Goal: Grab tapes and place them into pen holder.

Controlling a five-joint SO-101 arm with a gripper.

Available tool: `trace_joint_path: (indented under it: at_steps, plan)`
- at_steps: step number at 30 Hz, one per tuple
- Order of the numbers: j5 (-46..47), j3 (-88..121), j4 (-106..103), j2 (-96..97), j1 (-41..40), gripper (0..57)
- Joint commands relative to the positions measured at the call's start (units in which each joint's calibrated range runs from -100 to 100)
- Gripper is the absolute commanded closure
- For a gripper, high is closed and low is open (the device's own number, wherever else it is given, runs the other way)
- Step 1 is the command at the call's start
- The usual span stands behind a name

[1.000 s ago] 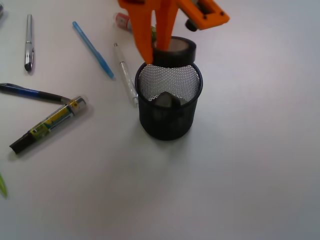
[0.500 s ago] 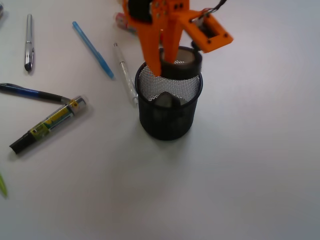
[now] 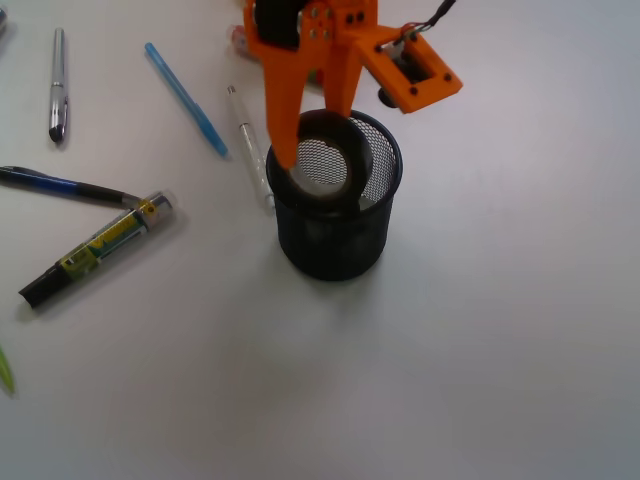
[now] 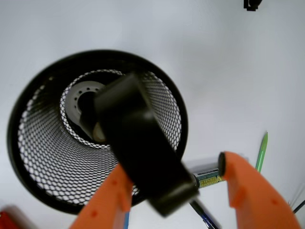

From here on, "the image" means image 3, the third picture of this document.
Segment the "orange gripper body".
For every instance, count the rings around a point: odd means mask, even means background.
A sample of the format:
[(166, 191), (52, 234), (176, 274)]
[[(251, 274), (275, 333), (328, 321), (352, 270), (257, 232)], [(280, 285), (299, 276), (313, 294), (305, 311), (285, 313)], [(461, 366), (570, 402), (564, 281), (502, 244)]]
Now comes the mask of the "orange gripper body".
[(315, 62), (334, 48), (384, 45), (400, 36), (379, 23), (376, 1), (248, 1), (249, 51), (264, 62)]

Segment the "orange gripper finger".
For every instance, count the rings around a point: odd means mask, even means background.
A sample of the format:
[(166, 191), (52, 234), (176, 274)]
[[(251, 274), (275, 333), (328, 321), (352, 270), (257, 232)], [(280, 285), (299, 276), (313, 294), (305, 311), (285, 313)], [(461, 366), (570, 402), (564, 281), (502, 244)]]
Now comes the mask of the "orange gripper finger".
[(362, 64), (358, 52), (350, 45), (333, 43), (322, 68), (326, 109), (343, 117), (351, 115)]
[(273, 150), (280, 166), (297, 162), (298, 125), (308, 75), (309, 58), (300, 52), (267, 47), (263, 55), (266, 118)]

